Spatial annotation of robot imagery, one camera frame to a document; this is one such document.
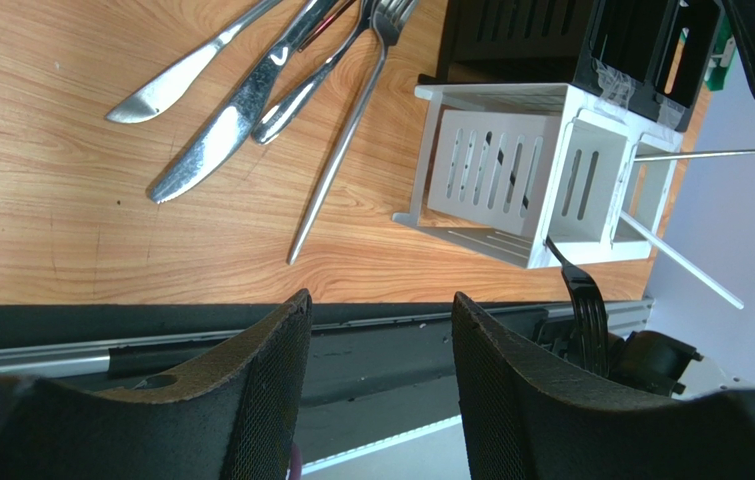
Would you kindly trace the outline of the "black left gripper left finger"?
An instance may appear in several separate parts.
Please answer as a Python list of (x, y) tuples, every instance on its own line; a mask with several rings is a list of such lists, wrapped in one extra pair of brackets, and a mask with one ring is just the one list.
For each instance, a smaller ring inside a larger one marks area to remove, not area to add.
[(0, 375), (0, 479), (282, 479), (311, 327), (300, 290), (131, 389)]

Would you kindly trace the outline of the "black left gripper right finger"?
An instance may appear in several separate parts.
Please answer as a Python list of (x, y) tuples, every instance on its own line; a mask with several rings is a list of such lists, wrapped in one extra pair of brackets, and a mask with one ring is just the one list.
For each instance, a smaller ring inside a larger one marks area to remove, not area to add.
[(514, 333), (463, 293), (452, 307), (475, 479), (755, 479), (755, 389), (679, 401), (614, 383)]

